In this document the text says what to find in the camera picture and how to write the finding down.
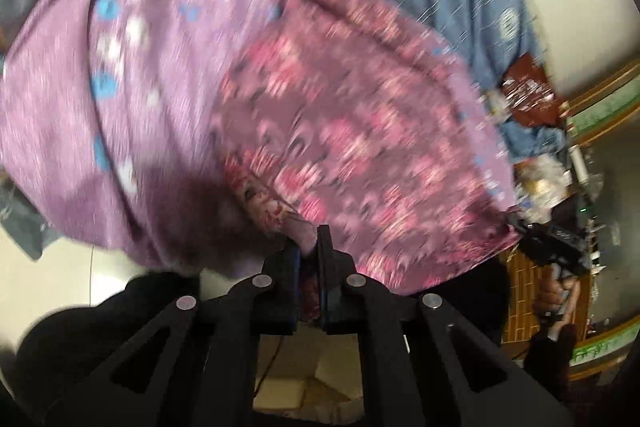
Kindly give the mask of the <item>person right hand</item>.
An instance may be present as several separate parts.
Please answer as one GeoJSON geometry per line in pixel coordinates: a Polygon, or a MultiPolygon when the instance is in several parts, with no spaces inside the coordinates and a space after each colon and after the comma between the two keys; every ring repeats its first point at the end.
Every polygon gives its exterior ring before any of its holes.
{"type": "Polygon", "coordinates": [[[570,324],[579,295],[578,277],[570,275],[561,279],[556,265],[547,265],[542,269],[533,310],[549,335],[559,335],[561,329],[570,324]]]}

